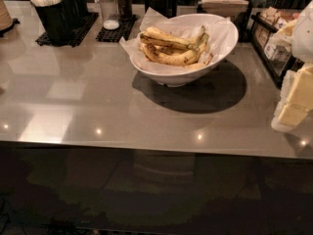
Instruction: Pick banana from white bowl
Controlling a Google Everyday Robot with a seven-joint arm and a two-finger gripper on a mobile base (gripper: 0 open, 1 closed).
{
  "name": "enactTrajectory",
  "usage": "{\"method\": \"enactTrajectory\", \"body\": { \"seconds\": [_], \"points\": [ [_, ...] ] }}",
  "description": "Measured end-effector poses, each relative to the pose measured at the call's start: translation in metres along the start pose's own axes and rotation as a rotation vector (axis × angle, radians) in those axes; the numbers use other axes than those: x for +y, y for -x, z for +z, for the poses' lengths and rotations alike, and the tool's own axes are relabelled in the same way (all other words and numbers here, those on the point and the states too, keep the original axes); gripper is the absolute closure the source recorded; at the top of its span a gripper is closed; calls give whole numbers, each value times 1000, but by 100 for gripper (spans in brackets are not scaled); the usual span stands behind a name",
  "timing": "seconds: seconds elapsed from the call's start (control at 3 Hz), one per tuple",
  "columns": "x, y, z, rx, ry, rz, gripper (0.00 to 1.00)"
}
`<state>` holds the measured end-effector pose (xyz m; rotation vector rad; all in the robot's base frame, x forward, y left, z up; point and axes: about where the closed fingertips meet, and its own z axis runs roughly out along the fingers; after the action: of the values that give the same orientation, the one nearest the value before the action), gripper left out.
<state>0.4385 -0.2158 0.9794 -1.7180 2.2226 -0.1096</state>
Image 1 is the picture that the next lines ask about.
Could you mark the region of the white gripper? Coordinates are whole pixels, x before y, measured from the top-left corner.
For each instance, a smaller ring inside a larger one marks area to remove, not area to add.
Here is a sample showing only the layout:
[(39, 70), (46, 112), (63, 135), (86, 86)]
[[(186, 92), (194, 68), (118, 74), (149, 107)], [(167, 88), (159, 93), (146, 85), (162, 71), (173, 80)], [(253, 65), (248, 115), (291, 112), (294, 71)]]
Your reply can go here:
[[(313, 62), (313, 0), (299, 14), (292, 31), (292, 55), (304, 63)], [(298, 126), (313, 110), (313, 64), (304, 64), (293, 79), (286, 104), (280, 105), (278, 120)]]

